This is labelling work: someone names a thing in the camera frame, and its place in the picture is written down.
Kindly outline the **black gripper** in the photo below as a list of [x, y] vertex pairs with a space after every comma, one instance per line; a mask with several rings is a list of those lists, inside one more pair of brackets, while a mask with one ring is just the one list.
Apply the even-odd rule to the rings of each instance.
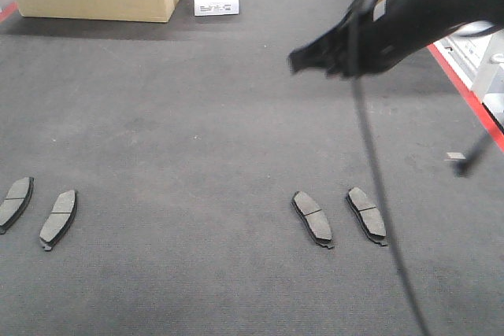
[[291, 71], [346, 78], [386, 72], [429, 44], [427, 3], [354, 0], [335, 27], [288, 55]]

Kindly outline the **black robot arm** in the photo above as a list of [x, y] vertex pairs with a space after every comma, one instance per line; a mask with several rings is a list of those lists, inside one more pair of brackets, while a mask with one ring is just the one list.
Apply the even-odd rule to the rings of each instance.
[[293, 73], [321, 69], [327, 76], [375, 75], [458, 29], [487, 22], [503, 28], [503, 0], [353, 0], [342, 20], [293, 50]]

